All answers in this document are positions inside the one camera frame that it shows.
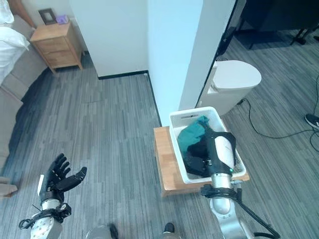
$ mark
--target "teal cloth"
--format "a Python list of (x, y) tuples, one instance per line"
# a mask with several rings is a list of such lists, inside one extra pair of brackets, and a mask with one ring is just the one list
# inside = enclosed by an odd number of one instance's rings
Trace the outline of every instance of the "teal cloth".
[(205, 134), (204, 127), (209, 127), (208, 121), (209, 118), (201, 116), (180, 132), (177, 143), (183, 158), (186, 156), (188, 147), (198, 143)]

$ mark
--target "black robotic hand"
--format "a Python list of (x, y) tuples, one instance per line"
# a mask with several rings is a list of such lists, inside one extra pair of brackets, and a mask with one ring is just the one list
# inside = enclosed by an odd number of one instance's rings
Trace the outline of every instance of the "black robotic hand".
[(41, 203), (47, 199), (64, 201), (64, 192), (79, 185), (85, 178), (87, 168), (83, 167), (77, 174), (66, 178), (71, 169), (64, 154), (60, 154), (44, 174), (39, 196)]

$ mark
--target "robotic arm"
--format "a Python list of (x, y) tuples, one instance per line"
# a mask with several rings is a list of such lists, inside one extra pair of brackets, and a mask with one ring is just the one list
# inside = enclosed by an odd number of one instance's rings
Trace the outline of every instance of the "robotic arm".
[[(225, 239), (254, 239), (267, 237), (279, 239), (280, 235), (266, 224), (259, 216), (242, 203), (241, 181), (232, 181), (235, 167), (235, 137), (228, 132), (215, 132), (205, 129), (205, 141), (208, 159), (206, 167), (211, 175), (212, 185), (205, 184), (201, 194), (210, 198), (210, 208), (216, 216)], [(235, 203), (238, 203), (251, 217), (265, 227), (271, 234), (252, 233), (246, 223), (236, 214)]]
[(40, 176), (38, 196), (41, 211), (19, 223), (20, 229), (31, 227), (32, 239), (58, 239), (62, 232), (64, 218), (71, 215), (71, 207), (64, 203), (64, 192), (79, 185), (85, 178), (87, 168), (66, 178), (71, 171), (64, 154), (60, 154), (52, 162), (48, 171)]

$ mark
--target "picture frame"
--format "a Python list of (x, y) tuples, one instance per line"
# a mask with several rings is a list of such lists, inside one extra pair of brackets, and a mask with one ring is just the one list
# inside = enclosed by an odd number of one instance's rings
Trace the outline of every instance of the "picture frame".
[(55, 15), (54, 15), (51, 8), (39, 10), (39, 14), (40, 14), (45, 25), (50, 25), (50, 24), (56, 23)]

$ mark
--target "foot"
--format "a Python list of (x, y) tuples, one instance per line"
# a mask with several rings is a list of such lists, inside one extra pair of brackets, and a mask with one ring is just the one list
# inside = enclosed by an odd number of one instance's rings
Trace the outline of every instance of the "foot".
[(108, 224), (108, 227), (110, 229), (111, 238), (112, 239), (118, 239), (119, 238), (119, 233), (118, 233), (118, 230), (117, 230), (116, 226), (113, 223), (111, 223), (111, 224)]
[(305, 120), (308, 124), (310, 124), (311, 127), (319, 129), (319, 117), (312, 114), (306, 114)]
[(167, 223), (165, 225), (164, 233), (174, 233), (175, 232), (175, 227), (173, 223)]

